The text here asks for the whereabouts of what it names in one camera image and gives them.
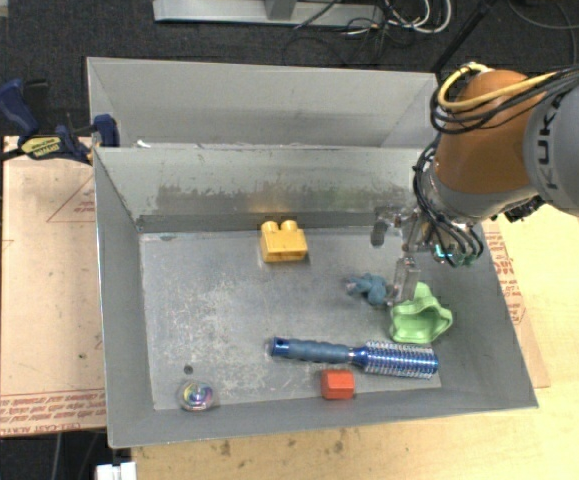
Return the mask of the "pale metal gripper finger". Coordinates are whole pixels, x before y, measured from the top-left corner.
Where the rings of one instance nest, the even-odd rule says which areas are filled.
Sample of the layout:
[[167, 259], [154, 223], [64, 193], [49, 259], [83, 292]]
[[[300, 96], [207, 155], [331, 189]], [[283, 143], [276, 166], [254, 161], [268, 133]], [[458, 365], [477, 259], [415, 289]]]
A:
[[403, 286], [406, 277], [406, 261], [398, 259], [394, 269], [394, 276], [387, 297], [387, 304], [394, 305], [402, 301]]
[[406, 267], [401, 283], [401, 300], [409, 301], [415, 298], [415, 291], [420, 278], [420, 270], [417, 267]]

